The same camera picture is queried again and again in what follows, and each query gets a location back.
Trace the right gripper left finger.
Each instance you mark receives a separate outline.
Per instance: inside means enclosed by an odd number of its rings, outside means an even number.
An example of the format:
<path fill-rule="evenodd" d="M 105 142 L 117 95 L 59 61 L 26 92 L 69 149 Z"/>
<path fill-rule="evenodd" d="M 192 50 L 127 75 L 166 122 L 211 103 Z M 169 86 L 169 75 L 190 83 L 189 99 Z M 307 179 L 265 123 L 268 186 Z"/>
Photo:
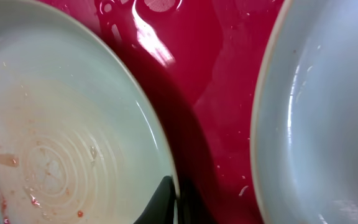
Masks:
<path fill-rule="evenodd" d="M 172 224 L 175 200 L 173 180 L 170 176 L 165 176 L 134 224 Z"/>

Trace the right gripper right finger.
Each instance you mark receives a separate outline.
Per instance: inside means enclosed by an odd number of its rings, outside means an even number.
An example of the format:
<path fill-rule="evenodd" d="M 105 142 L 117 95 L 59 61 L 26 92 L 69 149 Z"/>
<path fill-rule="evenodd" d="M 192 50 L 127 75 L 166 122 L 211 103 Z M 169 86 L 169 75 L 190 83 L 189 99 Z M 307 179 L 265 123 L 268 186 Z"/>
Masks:
<path fill-rule="evenodd" d="M 180 183 L 177 207 L 179 224 L 213 224 L 213 217 L 195 185 L 189 179 L 184 179 Z"/>

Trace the white plate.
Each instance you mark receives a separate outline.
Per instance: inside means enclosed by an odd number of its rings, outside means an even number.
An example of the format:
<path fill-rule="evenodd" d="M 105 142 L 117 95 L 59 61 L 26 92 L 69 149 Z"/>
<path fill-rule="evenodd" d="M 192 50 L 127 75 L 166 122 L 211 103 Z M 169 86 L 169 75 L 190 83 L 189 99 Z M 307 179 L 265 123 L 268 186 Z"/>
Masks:
<path fill-rule="evenodd" d="M 177 172 L 145 93 L 67 14 L 0 1 L 0 223 L 134 223 Z"/>
<path fill-rule="evenodd" d="M 358 0 L 286 0 L 255 89 L 250 161 L 265 223 L 358 223 Z"/>

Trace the red plastic tray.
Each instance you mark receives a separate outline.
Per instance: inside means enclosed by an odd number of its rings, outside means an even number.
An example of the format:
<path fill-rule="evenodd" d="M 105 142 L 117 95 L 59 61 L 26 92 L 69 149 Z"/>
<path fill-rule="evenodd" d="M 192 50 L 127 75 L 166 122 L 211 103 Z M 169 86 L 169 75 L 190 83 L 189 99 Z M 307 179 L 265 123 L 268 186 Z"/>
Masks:
<path fill-rule="evenodd" d="M 180 183 L 213 223 L 261 223 L 250 170 L 250 117 L 282 0 L 48 0 L 107 43 L 152 102 Z"/>

